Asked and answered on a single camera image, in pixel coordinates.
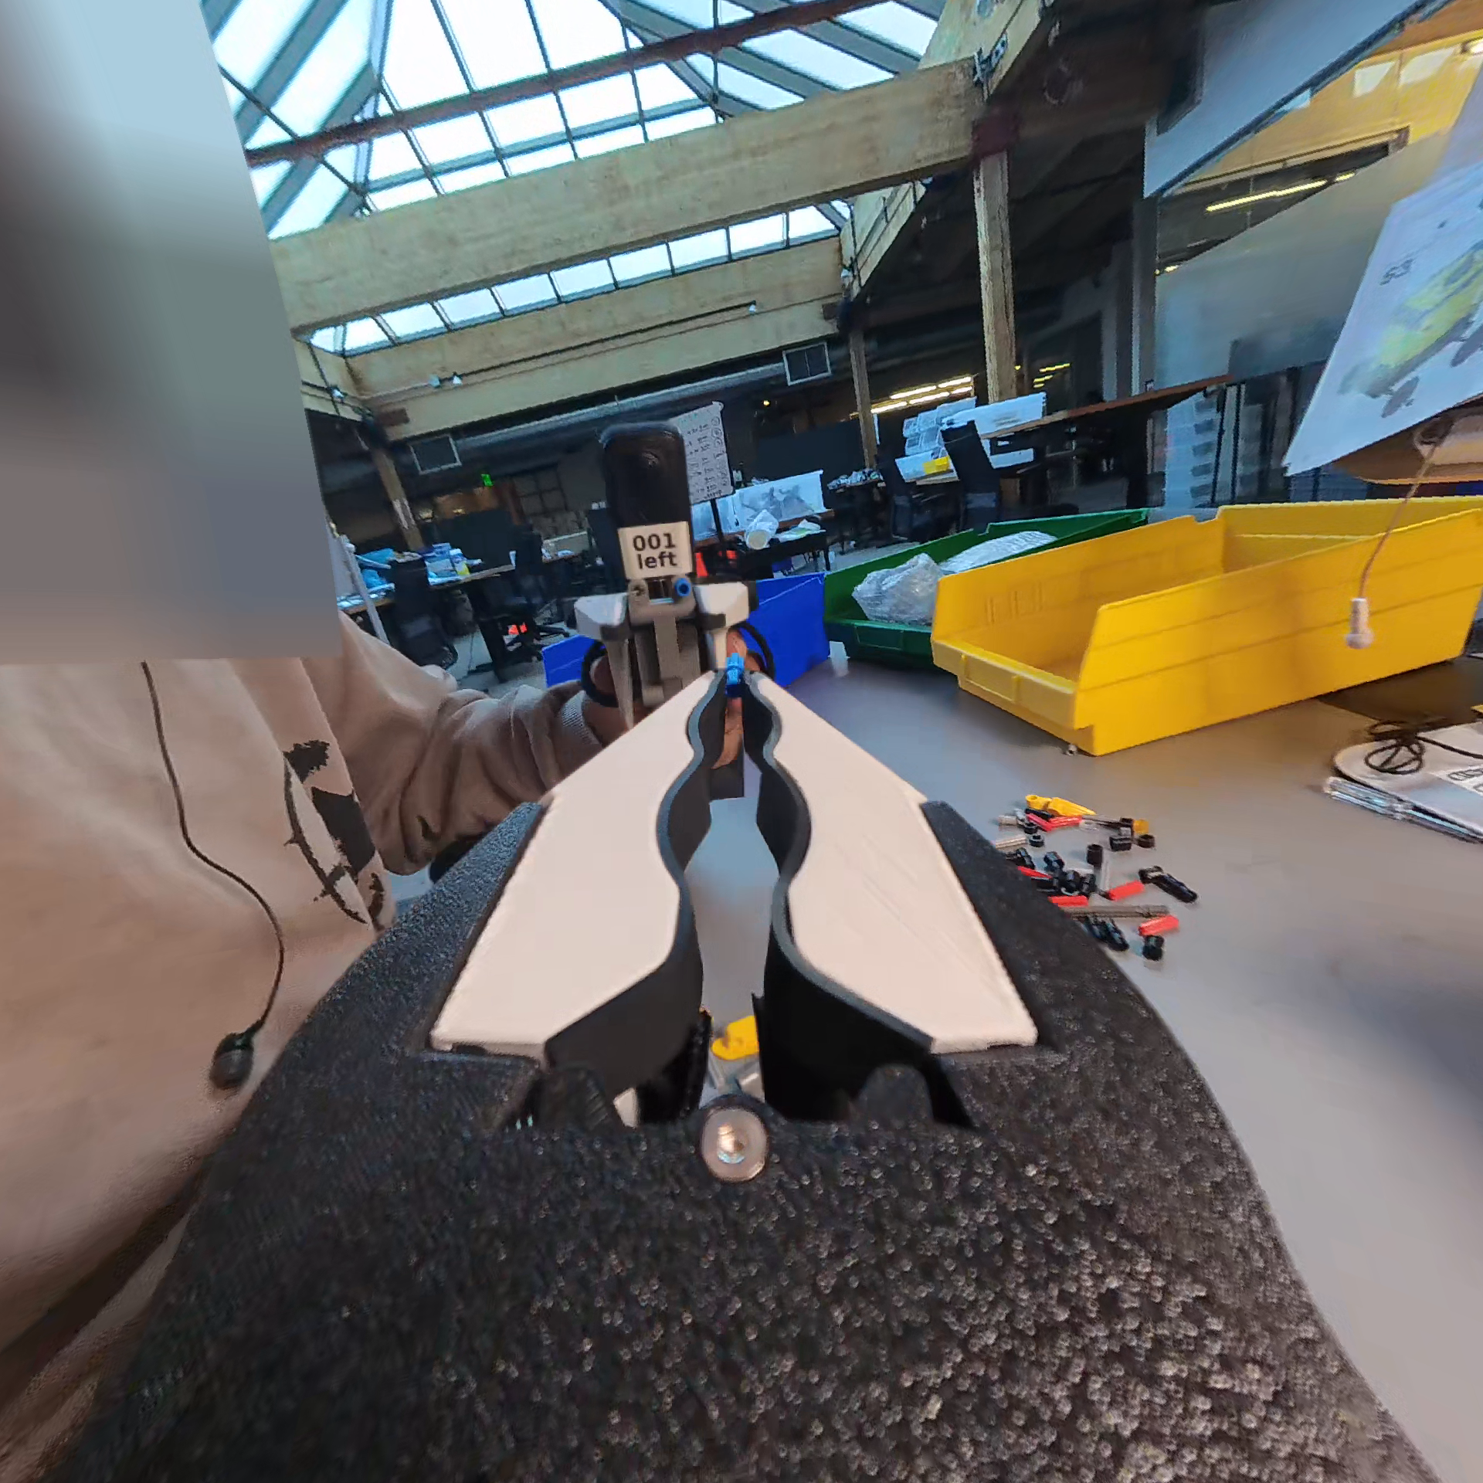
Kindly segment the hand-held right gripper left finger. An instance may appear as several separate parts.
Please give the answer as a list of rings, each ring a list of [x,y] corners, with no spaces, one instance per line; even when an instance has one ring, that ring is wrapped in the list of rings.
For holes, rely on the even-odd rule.
[[[686,869],[724,734],[726,679],[700,677],[551,789],[434,1020],[435,1051],[676,1059],[703,983]]]

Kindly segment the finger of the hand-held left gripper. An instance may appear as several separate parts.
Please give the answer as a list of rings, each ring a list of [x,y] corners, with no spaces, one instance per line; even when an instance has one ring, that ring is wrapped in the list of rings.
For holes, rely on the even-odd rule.
[[[749,622],[754,588],[746,582],[701,582],[693,588],[692,625],[700,662],[726,662],[729,636]]]
[[[588,697],[639,696],[639,660],[625,592],[584,597],[574,603],[574,625],[588,642],[579,682]]]

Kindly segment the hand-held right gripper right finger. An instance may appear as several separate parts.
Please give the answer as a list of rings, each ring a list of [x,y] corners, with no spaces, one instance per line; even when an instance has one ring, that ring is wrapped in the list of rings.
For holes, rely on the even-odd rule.
[[[777,883],[761,1009],[791,1057],[944,1057],[1036,1025],[927,799],[767,677],[743,699]]]

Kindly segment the grey brick assembly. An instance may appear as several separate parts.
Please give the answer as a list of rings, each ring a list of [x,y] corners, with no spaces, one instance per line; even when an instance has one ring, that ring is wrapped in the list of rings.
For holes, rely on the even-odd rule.
[[[635,628],[636,659],[639,660],[639,704],[644,710],[656,710],[666,700],[678,696],[696,679],[713,671],[724,671],[729,662],[700,662],[695,625],[695,585],[684,594],[652,597],[639,585],[628,592],[628,619]],[[732,648],[729,632],[727,653]]]

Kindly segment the instruction booklet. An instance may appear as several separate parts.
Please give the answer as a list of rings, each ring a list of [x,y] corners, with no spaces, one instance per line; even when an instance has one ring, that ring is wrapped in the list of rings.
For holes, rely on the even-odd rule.
[[[1338,466],[1480,399],[1480,138],[1449,140],[1385,215],[1283,459]]]

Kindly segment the grey desk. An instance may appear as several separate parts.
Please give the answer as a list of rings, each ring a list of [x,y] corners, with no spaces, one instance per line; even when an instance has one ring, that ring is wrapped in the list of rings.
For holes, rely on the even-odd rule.
[[[1358,714],[1310,700],[1104,758],[839,651],[792,696],[985,835],[1025,793],[1154,827],[1197,894],[1112,957],[1209,1085],[1304,1281],[1443,1481],[1480,1481],[1480,849],[1324,793]]]

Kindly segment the white paper sign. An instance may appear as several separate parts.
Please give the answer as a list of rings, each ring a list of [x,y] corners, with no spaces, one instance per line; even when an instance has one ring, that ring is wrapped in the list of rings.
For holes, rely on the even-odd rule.
[[[733,492],[724,404],[713,401],[669,419],[683,446],[689,503],[706,506]]]

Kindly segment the blue plastic bin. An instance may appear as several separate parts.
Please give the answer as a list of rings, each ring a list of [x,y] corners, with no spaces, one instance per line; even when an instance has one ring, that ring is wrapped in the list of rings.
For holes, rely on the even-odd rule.
[[[774,680],[788,690],[828,662],[831,642],[823,623],[823,578],[817,574],[771,577],[754,585],[750,625],[766,640]],[[577,682],[593,640],[573,636],[542,651],[545,687]]]

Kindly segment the green plastic bin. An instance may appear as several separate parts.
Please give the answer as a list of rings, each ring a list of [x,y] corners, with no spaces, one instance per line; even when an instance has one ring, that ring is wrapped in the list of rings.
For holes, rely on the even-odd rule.
[[[1143,529],[1149,512],[1112,510],[1049,515],[1025,521],[988,524],[917,544],[897,544],[868,561],[839,568],[825,578],[825,637],[843,646],[846,659],[907,671],[931,671],[931,612],[876,617],[860,606],[856,591],[879,574],[908,569],[928,560],[942,577],[987,566],[1002,566],[1039,551],[1075,548],[1110,535]]]

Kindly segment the black office chair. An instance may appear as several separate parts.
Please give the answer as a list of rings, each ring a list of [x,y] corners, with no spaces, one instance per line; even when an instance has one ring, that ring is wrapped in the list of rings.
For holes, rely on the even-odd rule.
[[[435,600],[428,565],[420,554],[395,554],[386,568],[391,585],[394,646],[420,668],[446,673],[457,663]]]
[[[1002,483],[990,453],[970,421],[940,430],[944,453],[959,486],[962,532],[985,532],[1001,520]]]

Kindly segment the scattered small building pieces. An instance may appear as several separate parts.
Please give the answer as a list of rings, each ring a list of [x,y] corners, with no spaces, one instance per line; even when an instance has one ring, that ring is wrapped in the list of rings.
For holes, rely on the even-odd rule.
[[[1059,795],[1030,793],[1002,812],[991,847],[1010,870],[1107,955],[1160,965],[1180,914],[1200,895],[1158,864],[1158,835],[1140,815],[1117,815]]]

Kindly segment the clear plastic bag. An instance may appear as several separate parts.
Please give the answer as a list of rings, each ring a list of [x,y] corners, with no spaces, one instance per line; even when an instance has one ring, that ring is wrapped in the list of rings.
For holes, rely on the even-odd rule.
[[[866,622],[930,628],[944,578],[962,577],[1052,544],[1053,537],[1047,531],[1030,529],[978,541],[942,563],[922,552],[899,566],[868,574],[851,597]]]

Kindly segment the yellow plastic bin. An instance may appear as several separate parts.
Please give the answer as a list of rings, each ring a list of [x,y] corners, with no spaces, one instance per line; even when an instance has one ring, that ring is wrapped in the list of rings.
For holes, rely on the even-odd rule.
[[[1478,497],[1228,506],[936,586],[936,666],[1101,758],[1463,654]]]

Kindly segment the person's beige sweatshirt torso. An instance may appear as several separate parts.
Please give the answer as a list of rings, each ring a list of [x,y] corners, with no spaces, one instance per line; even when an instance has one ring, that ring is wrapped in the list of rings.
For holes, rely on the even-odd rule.
[[[177,1198],[395,921],[304,662],[3,670],[3,1346]]]

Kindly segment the white instruction sheet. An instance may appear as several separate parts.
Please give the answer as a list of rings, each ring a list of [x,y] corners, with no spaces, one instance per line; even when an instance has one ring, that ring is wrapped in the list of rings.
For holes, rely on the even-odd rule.
[[[1481,843],[1481,722],[1378,722],[1331,759],[1325,793],[1396,822]]]

